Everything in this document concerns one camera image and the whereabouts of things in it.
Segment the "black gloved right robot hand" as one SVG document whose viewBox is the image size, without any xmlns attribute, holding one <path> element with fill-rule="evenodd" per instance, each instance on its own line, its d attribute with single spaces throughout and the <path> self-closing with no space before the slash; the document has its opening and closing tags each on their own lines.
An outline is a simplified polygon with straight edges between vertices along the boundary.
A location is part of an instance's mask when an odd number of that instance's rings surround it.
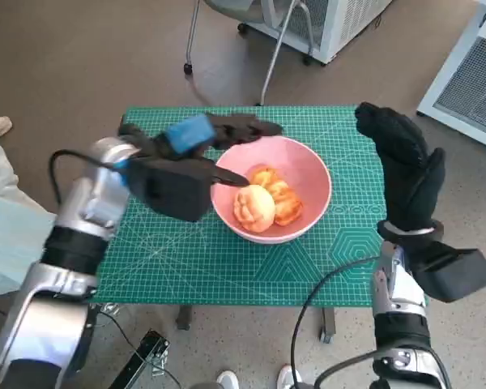
<svg viewBox="0 0 486 389">
<path fill-rule="evenodd" d="M 356 128 L 375 143 L 384 173 L 386 220 L 404 232 L 430 229 L 445 180 L 445 151 L 429 151 L 421 129 L 406 115 L 362 102 Z"/>
</svg>

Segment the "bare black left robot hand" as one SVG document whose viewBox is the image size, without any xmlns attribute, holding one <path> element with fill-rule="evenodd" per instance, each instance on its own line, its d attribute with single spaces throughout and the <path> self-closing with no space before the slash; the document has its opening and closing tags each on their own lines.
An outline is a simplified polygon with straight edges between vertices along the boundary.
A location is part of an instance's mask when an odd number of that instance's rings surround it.
<svg viewBox="0 0 486 389">
<path fill-rule="evenodd" d="M 281 135 L 283 127 L 264 121 L 252 114 L 234 113 L 228 116 L 202 113 L 170 126 L 154 137 L 146 137 L 143 149 L 149 156 L 178 161 L 194 160 L 211 168 L 213 183 L 226 186 L 248 186 L 246 178 L 226 169 L 216 168 L 203 157 L 210 147 L 216 150 L 252 143 L 261 138 Z"/>
</svg>

